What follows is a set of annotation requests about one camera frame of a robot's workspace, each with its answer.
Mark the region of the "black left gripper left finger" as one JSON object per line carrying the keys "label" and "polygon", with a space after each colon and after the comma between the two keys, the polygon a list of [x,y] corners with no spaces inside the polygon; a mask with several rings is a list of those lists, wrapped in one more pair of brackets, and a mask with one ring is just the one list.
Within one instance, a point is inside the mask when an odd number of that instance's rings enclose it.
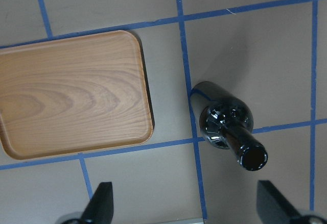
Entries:
{"label": "black left gripper left finger", "polygon": [[111,223],[113,219],[113,187],[111,182],[98,185],[82,213],[81,223]]}

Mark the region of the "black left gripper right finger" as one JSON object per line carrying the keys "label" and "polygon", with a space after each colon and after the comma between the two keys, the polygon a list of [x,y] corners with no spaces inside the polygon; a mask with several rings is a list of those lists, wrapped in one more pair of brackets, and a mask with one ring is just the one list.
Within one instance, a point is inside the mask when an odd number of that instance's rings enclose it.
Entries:
{"label": "black left gripper right finger", "polygon": [[268,180],[259,180],[256,211],[262,223],[298,223],[302,215]]}

